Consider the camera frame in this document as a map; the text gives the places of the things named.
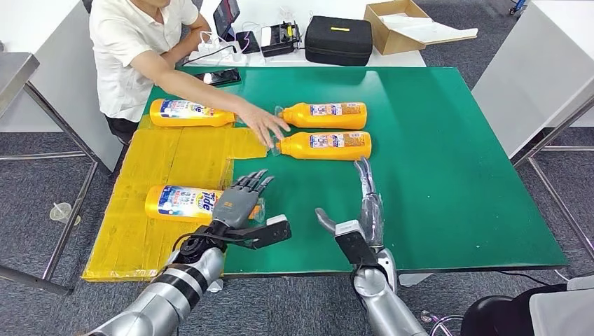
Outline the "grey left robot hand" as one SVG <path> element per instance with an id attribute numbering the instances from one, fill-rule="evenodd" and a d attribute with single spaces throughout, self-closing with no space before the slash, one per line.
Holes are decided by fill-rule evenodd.
<path id="1" fill-rule="evenodd" d="M 226 188 L 214 205 L 212 220 L 230 228 L 242 228 L 257 205 L 258 199 L 274 176 L 266 176 L 268 170 L 253 171 L 239 177 Z"/>

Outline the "person's right hand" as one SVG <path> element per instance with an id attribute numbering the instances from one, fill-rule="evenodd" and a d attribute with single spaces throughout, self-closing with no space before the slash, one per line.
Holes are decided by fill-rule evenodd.
<path id="1" fill-rule="evenodd" d="M 282 139 L 284 132 L 291 130 L 283 119 L 249 102 L 240 102 L 234 112 L 246 126 L 252 129 L 258 140 L 268 148 L 273 148 L 275 145 L 272 135 L 277 139 Z"/>

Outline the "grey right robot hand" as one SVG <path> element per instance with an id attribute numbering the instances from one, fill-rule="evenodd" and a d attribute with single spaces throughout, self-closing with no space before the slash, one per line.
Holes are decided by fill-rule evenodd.
<path id="1" fill-rule="evenodd" d="M 383 207 L 380 195 L 376 192 L 373 173 L 367 158 L 354 161 L 361 181 L 361 211 L 357 224 L 353 220 L 337 224 L 322 208 L 316 208 L 318 223 L 330 232 L 343 252 L 347 250 L 373 250 L 379 253 L 385 249 L 383 244 Z"/>

